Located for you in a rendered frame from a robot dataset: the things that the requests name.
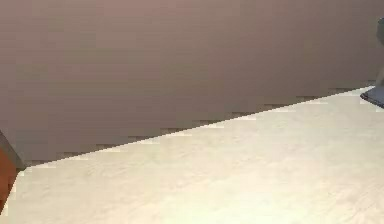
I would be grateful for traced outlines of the orange brown wooden cabinet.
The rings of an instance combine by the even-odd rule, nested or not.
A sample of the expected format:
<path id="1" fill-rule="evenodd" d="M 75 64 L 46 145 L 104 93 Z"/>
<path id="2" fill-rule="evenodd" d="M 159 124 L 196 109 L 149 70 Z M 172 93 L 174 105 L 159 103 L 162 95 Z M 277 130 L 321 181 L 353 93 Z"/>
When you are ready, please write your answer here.
<path id="1" fill-rule="evenodd" d="M 0 131 L 0 213 L 20 171 L 26 168 L 5 135 Z"/>

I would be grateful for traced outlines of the grey floor lamp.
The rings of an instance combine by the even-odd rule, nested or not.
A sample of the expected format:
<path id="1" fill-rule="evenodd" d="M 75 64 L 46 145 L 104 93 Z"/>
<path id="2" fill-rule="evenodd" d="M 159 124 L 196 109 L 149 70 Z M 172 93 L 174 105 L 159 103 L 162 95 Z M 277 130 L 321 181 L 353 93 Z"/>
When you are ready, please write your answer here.
<path id="1" fill-rule="evenodd" d="M 384 48 L 384 17 L 379 18 L 377 21 L 376 38 Z M 384 67 L 379 71 L 374 87 L 362 93 L 360 97 L 363 100 L 384 109 Z"/>

